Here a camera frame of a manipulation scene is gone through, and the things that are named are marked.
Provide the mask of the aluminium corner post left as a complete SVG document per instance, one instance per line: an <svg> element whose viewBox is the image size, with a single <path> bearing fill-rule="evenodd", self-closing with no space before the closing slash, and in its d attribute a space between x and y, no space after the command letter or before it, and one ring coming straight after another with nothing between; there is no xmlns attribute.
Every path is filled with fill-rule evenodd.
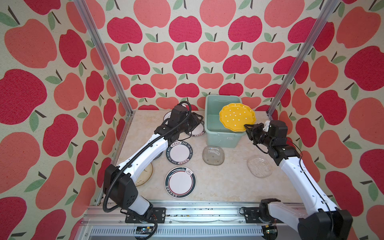
<svg viewBox="0 0 384 240"><path fill-rule="evenodd" d="M74 0L76 8L82 18L83 23L85 24L89 35L98 51L98 54L101 58L101 61L105 67L107 74L109 75L115 90L117 91L117 95L119 96L123 107L125 108L129 117L132 117L134 112L128 101L128 98L125 94L125 90L120 81L120 78L113 66L112 59L105 47L103 40L100 37L99 31L97 29L96 23L92 17L92 14L88 8L86 1Z"/></svg>

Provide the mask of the cream plate brown rim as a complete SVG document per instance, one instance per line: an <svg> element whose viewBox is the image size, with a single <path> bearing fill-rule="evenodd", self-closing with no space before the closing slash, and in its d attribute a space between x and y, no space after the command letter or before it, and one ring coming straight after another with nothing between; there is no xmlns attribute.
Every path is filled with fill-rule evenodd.
<svg viewBox="0 0 384 240"><path fill-rule="evenodd" d="M153 164L150 163L143 171L142 173L140 174L140 176L138 177L135 185L136 187L138 186L142 186L144 185L150 178L151 176L153 175L153 171L154 171L154 168L153 168Z"/></svg>

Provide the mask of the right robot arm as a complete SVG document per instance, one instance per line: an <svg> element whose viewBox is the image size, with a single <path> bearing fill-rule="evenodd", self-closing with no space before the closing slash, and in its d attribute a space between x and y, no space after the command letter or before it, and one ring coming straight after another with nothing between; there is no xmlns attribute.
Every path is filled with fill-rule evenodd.
<svg viewBox="0 0 384 240"><path fill-rule="evenodd" d="M330 200L309 173L297 149L288 145L285 122L246 124L245 129L256 147L267 147L266 153L288 176L305 207L299 211L278 199L264 199L258 210L260 220L265 224L279 220L298 232L302 240L346 240L352 228L352 215Z"/></svg>

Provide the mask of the clear glass square plate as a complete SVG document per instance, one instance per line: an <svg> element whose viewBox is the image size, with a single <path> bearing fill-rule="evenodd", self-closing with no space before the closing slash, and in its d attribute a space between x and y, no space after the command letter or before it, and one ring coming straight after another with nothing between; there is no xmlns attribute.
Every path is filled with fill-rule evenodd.
<svg viewBox="0 0 384 240"><path fill-rule="evenodd" d="M225 161L224 150L220 147L206 146L203 150L203 161L211 166L219 166Z"/></svg>

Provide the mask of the aluminium corner post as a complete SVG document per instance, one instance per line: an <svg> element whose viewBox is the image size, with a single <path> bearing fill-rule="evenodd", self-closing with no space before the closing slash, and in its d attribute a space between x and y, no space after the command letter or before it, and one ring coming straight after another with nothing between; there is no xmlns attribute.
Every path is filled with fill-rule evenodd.
<svg viewBox="0 0 384 240"><path fill-rule="evenodd" d="M120 81L120 78L113 66L112 59L105 47L103 40L100 37L99 31L97 29L96 23L92 17L92 14L88 8L86 1L74 0L76 8L82 18L83 23L85 24L89 35L98 51L98 54L101 58L101 61L105 67L107 74L109 75L115 90L117 91L117 95L119 96L123 107L125 108L129 117L132 117L134 112L128 101L128 98L125 94L125 90Z"/></svg>
<svg viewBox="0 0 384 240"><path fill-rule="evenodd" d="M314 26L312 27L311 31L309 32L309 35L308 35L306 41L303 43L303 46L299 50L299 53L296 56L288 74L284 77L283 82L282 82L279 90L277 91L275 97L273 98L273 100L272 100L272 102L268 108L267 115L268 115L270 120L273 119L273 113L274 113L275 109L277 108L278 104L281 102L281 99L282 99L284 93L286 92L286 90L288 89L290 82L293 80L293 78L296 75L296 73L298 72L300 66L304 62L307 54L312 49L315 41L318 39L321 31L325 27L327 21L329 20L330 16L333 14L334 10L338 7L338 4L340 2L341 1L337 1L337 0L326 1L324 7L321 9L321 12L320 12L318 18L316 19Z"/></svg>

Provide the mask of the yellow dotted scalloped plate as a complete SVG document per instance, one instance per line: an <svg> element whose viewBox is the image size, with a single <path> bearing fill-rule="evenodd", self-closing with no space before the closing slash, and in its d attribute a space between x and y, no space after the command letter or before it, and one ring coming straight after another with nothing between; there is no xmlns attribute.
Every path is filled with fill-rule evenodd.
<svg viewBox="0 0 384 240"><path fill-rule="evenodd" d="M245 125L254 125L257 118L255 112L247 105L231 103L219 112L222 125L232 132L245 132Z"/></svg>

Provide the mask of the clear glass round plate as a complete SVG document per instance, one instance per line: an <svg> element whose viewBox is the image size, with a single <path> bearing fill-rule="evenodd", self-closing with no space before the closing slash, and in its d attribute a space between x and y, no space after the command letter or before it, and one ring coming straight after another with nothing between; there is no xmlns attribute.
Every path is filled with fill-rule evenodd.
<svg viewBox="0 0 384 240"><path fill-rule="evenodd" d="M251 174L259 179L267 178L273 173L273 167L270 162L258 156L247 159L247 167Z"/></svg>

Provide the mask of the mint green plastic bin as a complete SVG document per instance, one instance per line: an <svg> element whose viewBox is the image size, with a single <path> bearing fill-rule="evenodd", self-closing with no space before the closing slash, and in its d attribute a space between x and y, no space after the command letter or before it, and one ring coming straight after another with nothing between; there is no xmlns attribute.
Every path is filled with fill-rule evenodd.
<svg viewBox="0 0 384 240"><path fill-rule="evenodd" d="M231 103L242 103L242 100L238 96L208 95L206 97L204 121L208 146L235 148L245 135L244 132L236 133L226 129L220 122L220 111Z"/></svg>

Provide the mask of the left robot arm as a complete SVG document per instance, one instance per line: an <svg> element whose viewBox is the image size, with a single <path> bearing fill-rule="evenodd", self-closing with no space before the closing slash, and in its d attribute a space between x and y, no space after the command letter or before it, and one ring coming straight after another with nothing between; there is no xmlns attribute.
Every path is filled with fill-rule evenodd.
<svg viewBox="0 0 384 240"><path fill-rule="evenodd" d="M164 120L151 138L135 154L123 163L109 165L105 170L103 211L110 213L116 209L126 210L144 220L151 217L153 205L139 195L135 185L144 169L179 139L181 133L192 132L204 117L192 111L187 101L177 104L171 116Z"/></svg>

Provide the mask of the white plate dark red-green rim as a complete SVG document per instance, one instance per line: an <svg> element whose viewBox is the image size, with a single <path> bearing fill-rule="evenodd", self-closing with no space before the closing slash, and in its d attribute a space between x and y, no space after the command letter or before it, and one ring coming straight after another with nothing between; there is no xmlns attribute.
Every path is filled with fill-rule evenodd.
<svg viewBox="0 0 384 240"><path fill-rule="evenodd" d="M172 169L165 178L165 189L173 198L186 198L192 194L196 187L194 172L186 167Z"/></svg>

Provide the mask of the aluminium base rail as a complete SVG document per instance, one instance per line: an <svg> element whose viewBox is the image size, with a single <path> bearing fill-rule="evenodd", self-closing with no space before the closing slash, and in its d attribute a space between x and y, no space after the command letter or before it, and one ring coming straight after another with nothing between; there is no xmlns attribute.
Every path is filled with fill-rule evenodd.
<svg viewBox="0 0 384 240"><path fill-rule="evenodd" d="M266 231L256 215L259 203L153 201L158 229L153 240L298 240L298 232L276 220ZM73 240L135 240L147 236L153 224L119 210L105 213L91 206Z"/></svg>

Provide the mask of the green rim plate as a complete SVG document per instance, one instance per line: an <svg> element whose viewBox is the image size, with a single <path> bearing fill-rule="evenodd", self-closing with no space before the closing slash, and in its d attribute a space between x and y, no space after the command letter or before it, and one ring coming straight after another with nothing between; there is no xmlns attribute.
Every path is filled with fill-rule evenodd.
<svg viewBox="0 0 384 240"><path fill-rule="evenodd" d="M205 133L205 122L202 121L192 132L189 132L188 135L191 137L200 137Z"/></svg>
<svg viewBox="0 0 384 240"><path fill-rule="evenodd" d="M176 141L166 150L167 160L174 165L186 164L192 159L192 156L192 146L184 141Z"/></svg>

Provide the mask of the aluminium corner post right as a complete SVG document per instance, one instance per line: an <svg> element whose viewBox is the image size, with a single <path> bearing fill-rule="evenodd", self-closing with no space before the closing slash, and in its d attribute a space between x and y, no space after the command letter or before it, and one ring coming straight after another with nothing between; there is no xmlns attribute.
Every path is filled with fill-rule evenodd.
<svg viewBox="0 0 384 240"><path fill-rule="evenodd" d="M279 90L277 91L275 97L273 98L273 100L272 100L272 102L268 108L267 115L268 115L270 120L273 119L273 113L274 113L275 109L277 108L278 104L281 102L281 99L282 99L284 93L286 92L286 90L288 89L290 82L293 80L293 78L296 75L296 73L298 72L300 66L304 62L307 54L312 49L315 41L318 39L321 31L325 27L327 21L329 20L330 16L333 14L334 10L338 7L338 4L340 2L341 1L337 1L337 0L326 1L324 7L321 9L321 12L320 12L318 18L316 19L314 26L312 27L311 31L309 32L309 35L308 35L306 41L303 43L303 46L299 50L299 53L296 56L288 74L284 77L283 82L282 82Z"/></svg>

